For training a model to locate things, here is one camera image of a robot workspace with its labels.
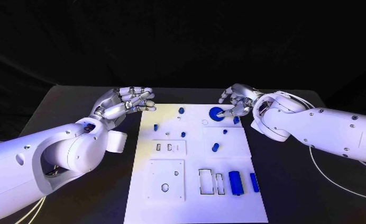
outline dark gray table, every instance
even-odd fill
[[[112,87],[55,86],[38,107],[22,136],[89,116],[94,102]],[[215,104],[224,89],[155,88],[158,103]],[[313,91],[293,90],[315,106],[325,106]],[[100,166],[47,198],[38,223],[123,223],[133,172],[140,113],[130,114],[116,130],[129,134],[125,153],[107,153]],[[321,175],[309,148],[290,137],[277,142],[251,128],[243,117],[253,162],[270,223],[365,223],[366,199],[339,189]],[[315,150],[328,176],[366,194],[366,167]],[[15,223],[32,206],[0,223]]]

